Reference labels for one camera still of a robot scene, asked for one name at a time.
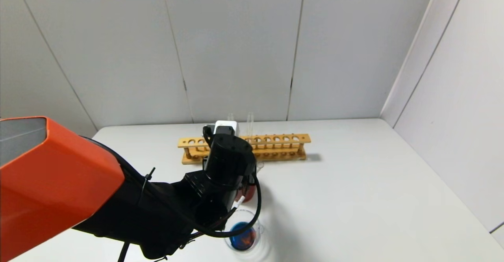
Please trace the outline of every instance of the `table surface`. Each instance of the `table surface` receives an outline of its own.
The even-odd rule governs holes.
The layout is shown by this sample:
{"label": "table surface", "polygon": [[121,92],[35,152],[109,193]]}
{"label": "table surface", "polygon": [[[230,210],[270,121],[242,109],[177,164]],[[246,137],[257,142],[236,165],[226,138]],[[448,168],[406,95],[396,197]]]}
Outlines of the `table surface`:
{"label": "table surface", "polygon": [[[117,126],[95,140],[153,180],[175,182],[178,138],[201,124]],[[254,134],[309,133],[308,159],[266,162],[259,172],[259,220],[271,247],[265,261],[504,261],[497,244],[437,174],[383,120],[254,123]],[[255,201],[244,208],[254,210]],[[117,261],[122,243],[68,230],[13,261]],[[201,237],[168,261],[236,261],[222,239]],[[130,246],[126,261],[146,261]]]}

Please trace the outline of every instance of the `black cable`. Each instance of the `black cable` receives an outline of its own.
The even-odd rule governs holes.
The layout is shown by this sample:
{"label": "black cable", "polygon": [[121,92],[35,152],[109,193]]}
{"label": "black cable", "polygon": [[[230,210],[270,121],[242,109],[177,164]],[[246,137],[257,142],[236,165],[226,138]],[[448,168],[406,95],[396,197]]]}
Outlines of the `black cable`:
{"label": "black cable", "polygon": [[130,247],[129,242],[125,242],[122,245],[121,253],[119,254],[119,259],[117,259],[117,262],[124,262],[124,259],[126,258],[126,253],[128,251],[128,247]]}
{"label": "black cable", "polygon": [[165,257],[163,257],[161,259],[155,260],[154,262],[159,262],[159,261],[162,261],[162,260],[168,260],[168,258],[166,258],[166,256],[165,256]]}
{"label": "black cable", "polygon": [[209,126],[203,126],[203,138],[205,138],[205,142],[207,142],[208,147],[212,147],[214,136],[212,129]]}
{"label": "black cable", "polygon": [[[210,228],[216,228],[218,227],[220,224],[222,224],[225,220],[229,219],[233,214],[234,212],[236,211],[237,207],[233,207],[231,210],[229,210],[229,212],[223,216],[221,219],[219,219],[218,221],[214,222],[212,225],[210,225]],[[193,240],[197,237],[200,237],[202,236],[203,233],[202,232],[195,232],[195,233],[192,233],[190,236],[189,236],[189,239],[188,240]]]}
{"label": "black cable", "polygon": [[[144,194],[145,184],[147,183],[147,181],[151,180],[152,174],[155,170],[156,170],[156,167],[153,167],[151,172],[145,176],[144,184],[142,185],[142,191],[140,191],[140,196],[138,196],[136,206],[140,205],[140,202],[142,201],[142,195]],[[124,262],[124,259],[126,259],[126,253],[128,252],[129,247],[130,247],[130,243],[127,241],[124,241],[124,244],[122,245],[121,253],[119,254],[119,258],[117,259],[117,262]]]}
{"label": "black cable", "polygon": [[[126,169],[126,171],[128,172],[128,174],[130,174],[133,178],[135,178],[137,181],[140,181],[139,180],[139,177],[144,179],[143,176],[141,176],[138,171],[136,171],[133,166],[130,165],[130,163],[128,163],[121,155],[119,155],[117,152],[115,152],[113,149],[107,147],[106,145],[96,141],[96,140],[93,140],[93,139],[90,139],[90,138],[87,138],[87,137],[84,137],[88,140],[90,140],[91,142],[97,144],[98,146],[104,148],[105,150],[107,150],[108,152],[110,152],[113,156],[115,156],[115,158],[117,159],[117,161],[119,162],[119,164],[121,165],[121,167],[123,167],[123,169]],[[184,222],[186,222],[188,225],[191,226],[191,228],[199,231],[199,232],[202,232],[204,235],[208,235],[208,236],[211,236],[211,237],[218,237],[218,238],[226,238],[226,237],[232,237],[232,236],[236,236],[236,235],[241,235],[242,233],[246,232],[248,229],[252,228],[252,226],[257,222],[258,218],[259,218],[259,214],[261,213],[261,201],[262,201],[262,198],[261,198],[261,185],[259,185],[259,180],[257,179],[257,175],[256,175],[256,172],[253,172],[252,173],[252,177],[254,178],[254,181],[256,183],[256,188],[257,188],[257,209],[256,209],[256,214],[254,215],[254,217],[252,218],[252,220],[243,228],[239,229],[239,230],[235,230],[235,231],[230,231],[230,232],[217,232],[217,231],[214,231],[212,230],[211,228],[207,228],[207,227],[204,227],[198,223],[196,223],[193,219],[189,218],[186,214],[184,214],[179,208],[177,208],[176,206],[173,206],[172,202],[171,201],[164,201],[160,198],[160,196],[158,195],[157,193],[157,190],[150,184],[147,184],[145,186],[146,190],[149,191],[151,194],[153,194],[153,196],[164,206],[166,206],[166,208],[169,208],[170,210],[174,211],[178,217],[180,217],[180,219],[184,220]]]}

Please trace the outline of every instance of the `blue liquid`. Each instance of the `blue liquid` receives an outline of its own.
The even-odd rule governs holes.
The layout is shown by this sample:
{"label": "blue liquid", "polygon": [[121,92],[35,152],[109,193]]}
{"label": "blue liquid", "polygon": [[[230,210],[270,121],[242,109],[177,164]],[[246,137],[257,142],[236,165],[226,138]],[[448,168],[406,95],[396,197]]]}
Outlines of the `blue liquid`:
{"label": "blue liquid", "polygon": [[[247,224],[248,223],[246,222],[239,222],[231,228],[231,231],[245,228]],[[231,242],[231,246],[237,251],[246,251],[254,245],[254,241],[256,240],[256,230],[254,230],[253,227],[249,228],[240,235],[230,237],[229,240]]]}

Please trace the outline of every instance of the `test tube rack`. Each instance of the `test tube rack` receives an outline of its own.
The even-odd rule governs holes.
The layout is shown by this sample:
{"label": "test tube rack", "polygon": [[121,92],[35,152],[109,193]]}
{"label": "test tube rack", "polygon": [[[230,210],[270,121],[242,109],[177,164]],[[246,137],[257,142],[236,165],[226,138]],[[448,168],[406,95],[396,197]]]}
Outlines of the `test tube rack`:
{"label": "test tube rack", "polygon": [[[308,134],[255,135],[241,137],[252,146],[259,161],[306,160],[304,144],[311,143]],[[209,154],[204,138],[180,138],[178,147],[184,149],[182,164],[200,164]]]}

